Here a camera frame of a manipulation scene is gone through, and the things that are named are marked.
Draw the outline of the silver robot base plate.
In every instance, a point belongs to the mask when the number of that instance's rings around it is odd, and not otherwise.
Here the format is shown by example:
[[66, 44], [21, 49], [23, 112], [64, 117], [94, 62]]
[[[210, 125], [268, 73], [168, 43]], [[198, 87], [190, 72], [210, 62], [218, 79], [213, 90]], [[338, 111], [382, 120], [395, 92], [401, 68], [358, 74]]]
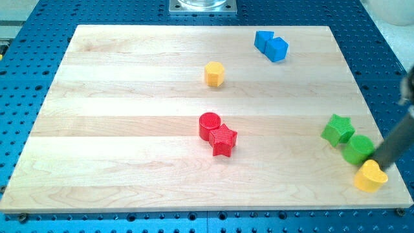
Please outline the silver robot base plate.
[[169, 0], [169, 14], [184, 15], [229, 15], [237, 13], [236, 0]]

